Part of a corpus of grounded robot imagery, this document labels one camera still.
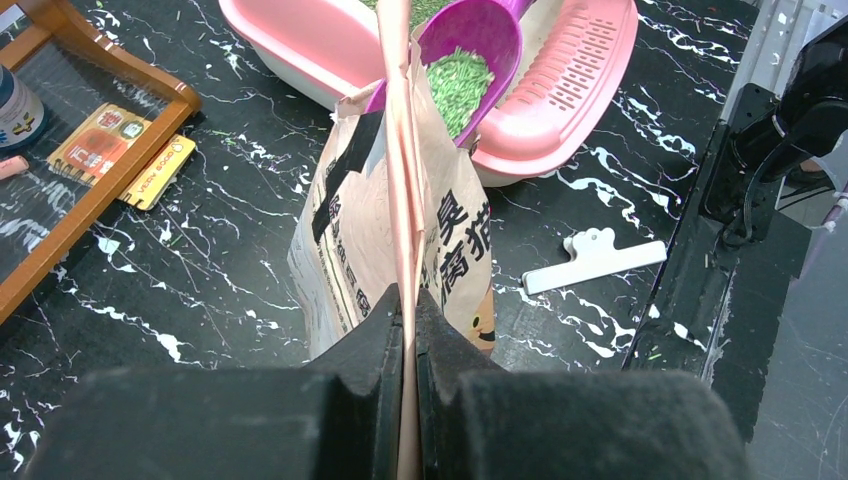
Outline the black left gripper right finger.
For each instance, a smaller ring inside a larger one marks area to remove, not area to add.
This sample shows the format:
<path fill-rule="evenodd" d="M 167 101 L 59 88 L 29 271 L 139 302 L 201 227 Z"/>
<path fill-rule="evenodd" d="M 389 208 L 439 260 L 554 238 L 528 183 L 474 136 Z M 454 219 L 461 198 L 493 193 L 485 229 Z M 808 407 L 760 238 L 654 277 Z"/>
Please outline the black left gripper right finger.
<path fill-rule="evenodd" d="M 510 372 L 416 308 L 427 479 L 748 479 L 725 403 L 680 371 Z"/>

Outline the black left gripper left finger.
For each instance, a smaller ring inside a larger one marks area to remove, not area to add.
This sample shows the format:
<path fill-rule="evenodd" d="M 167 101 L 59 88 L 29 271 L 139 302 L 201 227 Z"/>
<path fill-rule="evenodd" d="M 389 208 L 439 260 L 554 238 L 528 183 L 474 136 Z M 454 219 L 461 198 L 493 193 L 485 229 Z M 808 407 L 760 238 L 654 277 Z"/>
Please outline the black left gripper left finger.
<path fill-rule="evenodd" d="M 399 291 L 309 364 L 121 368 L 66 396 L 27 479 L 392 479 Z"/>

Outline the grey bag sealing clip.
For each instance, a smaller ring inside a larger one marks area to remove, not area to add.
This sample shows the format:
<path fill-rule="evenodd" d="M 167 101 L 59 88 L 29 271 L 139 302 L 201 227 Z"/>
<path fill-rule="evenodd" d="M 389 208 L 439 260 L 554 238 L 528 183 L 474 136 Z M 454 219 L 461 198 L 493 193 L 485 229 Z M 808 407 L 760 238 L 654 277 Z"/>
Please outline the grey bag sealing clip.
<path fill-rule="evenodd" d="M 521 277 L 525 293 L 536 295 L 667 260 L 661 240 L 617 249 L 615 239 L 612 228 L 590 228 L 566 238 L 563 247 L 570 260 L 525 272 Z"/>

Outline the cat litter bag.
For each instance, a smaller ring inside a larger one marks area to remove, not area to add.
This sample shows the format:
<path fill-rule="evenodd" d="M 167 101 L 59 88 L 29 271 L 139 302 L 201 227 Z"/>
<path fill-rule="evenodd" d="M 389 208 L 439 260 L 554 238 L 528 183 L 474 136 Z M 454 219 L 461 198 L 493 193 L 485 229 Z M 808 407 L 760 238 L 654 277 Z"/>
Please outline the cat litter bag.
<path fill-rule="evenodd" d="M 415 309 L 435 302 L 459 338 L 495 345 L 491 209 L 467 150 L 437 109 L 411 5 L 376 7 L 383 79 L 341 99 L 288 254 L 312 359 L 339 348 L 398 294 L 398 444 L 386 472 L 423 466 Z"/>

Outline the pink cat litter box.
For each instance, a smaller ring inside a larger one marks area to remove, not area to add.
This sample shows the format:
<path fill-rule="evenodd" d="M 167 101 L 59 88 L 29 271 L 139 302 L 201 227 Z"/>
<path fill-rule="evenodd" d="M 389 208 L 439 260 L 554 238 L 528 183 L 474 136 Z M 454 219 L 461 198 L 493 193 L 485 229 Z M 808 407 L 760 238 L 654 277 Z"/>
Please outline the pink cat litter box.
<path fill-rule="evenodd" d="M 224 1 L 229 25 L 279 78 L 326 109 L 382 77 L 375 13 L 359 1 Z M 617 92 L 639 26 L 632 1 L 540 1 L 521 20 L 511 89 L 481 121 L 472 160 L 487 187 L 549 174 Z"/>

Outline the orange wooden shelf rack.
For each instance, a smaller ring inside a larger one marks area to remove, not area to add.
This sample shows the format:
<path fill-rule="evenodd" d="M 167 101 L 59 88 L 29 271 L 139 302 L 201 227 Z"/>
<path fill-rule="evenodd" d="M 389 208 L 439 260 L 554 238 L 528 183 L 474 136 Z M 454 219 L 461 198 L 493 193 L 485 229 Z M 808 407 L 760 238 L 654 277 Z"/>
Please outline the orange wooden shelf rack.
<path fill-rule="evenodd" d="M 1 316 L 201 108 L 68 1 L 1 5 Z"/>

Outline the purple litter scoop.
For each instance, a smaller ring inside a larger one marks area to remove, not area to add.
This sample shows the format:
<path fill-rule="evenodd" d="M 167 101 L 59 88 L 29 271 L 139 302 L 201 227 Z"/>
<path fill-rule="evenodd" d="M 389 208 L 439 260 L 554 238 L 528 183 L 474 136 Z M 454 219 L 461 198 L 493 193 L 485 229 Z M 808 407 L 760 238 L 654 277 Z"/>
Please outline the purple litter scoop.
<path fill-rule="evenodd" d="M 459 146 L 495 106 L 523 52 L 519 20 L 530 1 L 453 1 L 429 17 L 418 37 L 408 33 L 410 1 L 375 4 L 386 78 L 377 87 L 355 135 L 372 146 L 385 129 L 389 84 L 422 64 L 437 112 Z"/>

